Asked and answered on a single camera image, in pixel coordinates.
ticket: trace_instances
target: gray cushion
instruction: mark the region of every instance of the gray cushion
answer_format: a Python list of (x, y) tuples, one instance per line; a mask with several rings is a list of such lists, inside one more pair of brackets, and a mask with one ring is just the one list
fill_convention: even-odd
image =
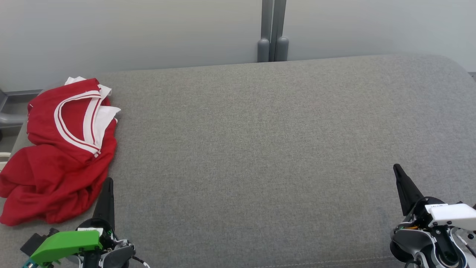
[[(444, 57), (97, 78), (122, 109), (116, 231), (153, 268), (401, 267), (388, 248), (403, 218), (394, 163), (425, 195), (476, 202), (476, 83)], [(3, 265), (19, 267), (22, 243), (47, 231), (0, 226)]]

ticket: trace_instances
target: green robot part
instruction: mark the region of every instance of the green robot part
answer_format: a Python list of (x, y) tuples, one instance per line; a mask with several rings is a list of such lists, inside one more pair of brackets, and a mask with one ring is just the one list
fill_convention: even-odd
[(59, 232), (48, 237), (30, 258), (46, 268), (53, 261), (58, 262), (67, 256), (83, 250), (94, 250), (96, 247), (102, 249), (99, 232), (96, 230)]

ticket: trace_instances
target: white wall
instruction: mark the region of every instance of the white wall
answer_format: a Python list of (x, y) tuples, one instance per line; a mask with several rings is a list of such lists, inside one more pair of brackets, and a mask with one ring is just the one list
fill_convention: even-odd
[(283, 36), (289, 61), (421, 52), (476, 72), (476, 0), (288, 0)]
[(257, 60), (261, 0), (0, 0), (0, 89)]

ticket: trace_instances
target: red t-shirt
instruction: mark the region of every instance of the red t-shirt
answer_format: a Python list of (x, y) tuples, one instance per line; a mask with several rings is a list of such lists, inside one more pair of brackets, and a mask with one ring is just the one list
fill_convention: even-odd
[(92, 205), (117, 145), (120, 109), (110, 106), (110, 90), (88, 79), (29, 103), (27, 134), (35, 146), (20, 149), (0, 173), (0, 196), (7, 198), (1, 223), (60, 223)]

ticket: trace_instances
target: white robot part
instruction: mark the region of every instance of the white robot part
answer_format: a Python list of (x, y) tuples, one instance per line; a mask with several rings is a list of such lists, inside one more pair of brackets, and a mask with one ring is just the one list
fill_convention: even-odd
[(433, 220), (428, 225), (451, 225), (466, 230), (476, 230), (476, 210), (466, 204), (443, 206), (427, 205)]

